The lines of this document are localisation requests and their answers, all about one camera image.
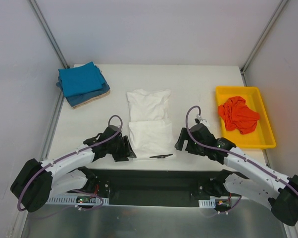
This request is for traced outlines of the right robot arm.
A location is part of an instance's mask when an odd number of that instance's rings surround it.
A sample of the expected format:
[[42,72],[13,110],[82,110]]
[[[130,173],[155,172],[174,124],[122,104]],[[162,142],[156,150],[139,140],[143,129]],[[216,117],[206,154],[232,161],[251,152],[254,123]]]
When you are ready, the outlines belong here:
[[298,222],[297,175],[289,177],[260,165],[233,142],[224,137],[215,138],[202,123],[190,129],[182,128],[175,148],[206,156],[235,170],[221,170],[203,185],[205,193],[215,197],[235,193],[265,206],[288,226]]

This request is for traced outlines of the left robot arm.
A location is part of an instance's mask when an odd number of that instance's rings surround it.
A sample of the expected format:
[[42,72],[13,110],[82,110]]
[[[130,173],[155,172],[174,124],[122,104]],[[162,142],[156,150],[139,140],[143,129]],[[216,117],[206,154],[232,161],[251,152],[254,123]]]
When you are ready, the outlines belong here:
[[123,136],[114,125],[58,159],[28,160],[10,187],[18,199],[17,209],[35,212],[48,199],[69,191],[95,194],[97,178],[86,165],[106,155],[111,155],[115,162],[136,157],[128,136]]

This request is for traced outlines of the white t shirt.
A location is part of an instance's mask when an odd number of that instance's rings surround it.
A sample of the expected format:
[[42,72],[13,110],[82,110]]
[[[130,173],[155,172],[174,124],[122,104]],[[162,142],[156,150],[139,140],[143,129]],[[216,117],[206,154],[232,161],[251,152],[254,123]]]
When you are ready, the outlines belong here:
[[138,160],[160,159],[174,154],[172,122],[168,113],[171,91],[127,92],[129,136]]

